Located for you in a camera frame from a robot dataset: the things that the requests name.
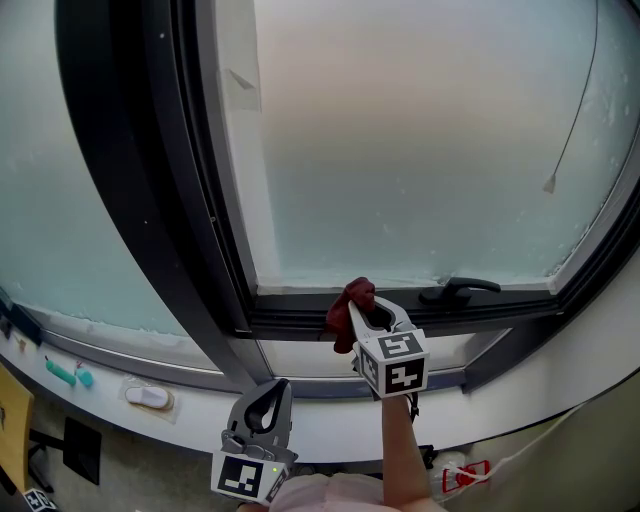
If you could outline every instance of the window frame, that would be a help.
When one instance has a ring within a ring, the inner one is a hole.
[[[186,6],[192,2],[178,2]],[[635,5],[628,2],[636,11]],[[193,63],[190,69],[183,69],[183,73],[192,74],[192,87],[199,88],[198,94],[204,99],[199,106],[204,109],[193,109],[194,112],[205,115],[209,126],[221,127],[211,134],[224,136],[223,106],[219,88],[218,52],[216,44],[215,7],[213,2],[193,2],[195,11],[184,16],[181,20],[183,32],[195,34],[197,44],[191,44],[189,51],[196,54],[199,61]],[[597,32],[594,36],[593,51],[588,78],[596,53]],[[502,292],[495,294],[483,290],[473,290],[471,300],[464,307],[455,306],[425,306],[418,300],[424,288],[404,288],[394,290],[379,290],[377,293],[407,310],[413,323],[432,336],[462,334],[474,331],[486,331],[500,328],[510,328],[516,323],[534,320],[545,316],[564,314],[567,304],[573,300],[576,292],[585,287],[599,266],[594,261],[601,261],[598,252],[611,250],[608,240],[618,236],[617,219],[624,211],[633,208],[637,200],[636,184],[640,179],[640,165],[628,165],[629,159],[636,148],[638,127],[627,153],[627,161],[620,171],[619,179],[612,188],[604,207],[589,228],[588,233],[580,242],[576,251],[565,262],[562,269],[549,282],[531,283],[530,285],[503,286]],[[216,174],[219,178],[220,189],[217,194],[224,197],[225,204],[231,205],[234,212],[240,212],[240,203],[234,185],[231,164],[231,154],[228,145],[223,140],[210,142],[215,146],[215,162],[217,167],[210,168],[209,174]],[[242,253],[243,262],[251,261],[249,243],[246,230],[241,222],[230,223],[229,231],[221,232],[221,236],[229,240],[240,241],[238,248]],[[236,279],[242,277],[242,270],[236,268]],[[252,290],[257,289],[255,269],[251,267],[250,281],[246,285]],[[244,309],[248,311],[248,334],[260,339],[312,341],[320,339],[323,332],[326,312],[337,298],[338,291],[323,291],[312,293],[265,294],[257,292],[249,300],[244,297]]]
[[[255,340],[320,340],[337,293],[257,293],[224,139],[213,2],[57,1],[56,41],[69,114],[100,196],[156,292],[221,372],[198,380],[189,377],[193,369],[166,373],[165,363],[105,354],[46,329],[43,339],[108,366],[208,389],[241,391],[272,378]],[[580,244],[591,239],[593,251],[555,293],[536,285],[478,290],[459,308],[424,306],[419,288],[378,292],[428,336],[477,332],[484,340],[464,367],[430,373],[429,389],[477,389],[597,297],[640,239],[637,129],[621,177],[628,169],[624,187],[619,179],[607,199],[618,211],[600,212],[598,230]],[[488,337],[495,330],[505,331]],[[298,397],[368,394],[358,377],[290,380]]]

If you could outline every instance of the marker cube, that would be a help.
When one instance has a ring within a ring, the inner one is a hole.
[[[289,468],[283,462],[213,452],[211,490],[232,498],[268,507],[288,476]]]
[[[422,329],[358,340],[358,371],[381,398],[427,388],[429,347]]]

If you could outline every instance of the pink shirt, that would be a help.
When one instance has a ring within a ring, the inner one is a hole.
[[[339,473],[299,476],[288,480],[269,512],[394,512],[382,505],[382,481],[365,475]],[[430,500],[424,512],[444,512]]]

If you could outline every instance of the wire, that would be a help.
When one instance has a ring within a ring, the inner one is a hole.
[[[468,476],[470,478],[473,478],[474,482],[469,484],[469,485],[467,485],[467,486],[465,486],[465,487],[463,487],[456,494],[453,494],[451,496],[446,497],[444,500],[441,500],[440,503],[444,503],[445,501],[449,501],[452,498],[460,496],[469,487],[477,484],[478,482],[484,482],[486,480],[489,480],[489,478],[491,478],[493,475],[495,475],[502,466],[504,466],[508,462],[511,462],[512,460],[520,457],[520,455],[522,455],[524,452],[526,452],[534,444],[539,443],[540,441],[542,441],[545,437],[547,437],[549,434],[551,434],[551,432],[553,432],[562,423],[564,423],[566,420],[568,420],[573,414],[575,414],[577,411],[579,411],[582,407],[584,407],[588,403],[589,403],[589,401],[583,402],[580,405],[576,405],[573,409],[570,409],[569,411],[567,411],[558,421],[556,421],[551,427],[549,427],[547,430],[545,430],[541,435],[539,435],[533,441],[531,441],[529,444],[527,444],[524,448],[520,449],[519,451],[517,451],[516,453],[514,453],[513,455],[511,455],[509,457],[504,457],[503,459],[500,459],[500,462],[498,462],[493,467],[493,469],[491,471],[489,471],[486,475],[476,475],[475,473],[469,473],[467,471],[464,471],[463,469],[457,468],[453,464],[446,465],[445,469],[447,469],[448,471],[451,471],[452,473],[458,473],[460,475],[466,475],[466,476]]]

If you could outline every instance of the red and white object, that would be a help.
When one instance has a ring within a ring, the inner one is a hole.
[[[433,499],[437,502],[456,496],[476,480],[472,476],[456,473],[451,468],[458,468],[478,476],[486,475],[491,470],[488,460],[467,464],[464,453],[453,451],[440,453],[432,464],[433,469],[429,470],[429,480]],[[488,481],[488,479],[480,480],[475,485]]]

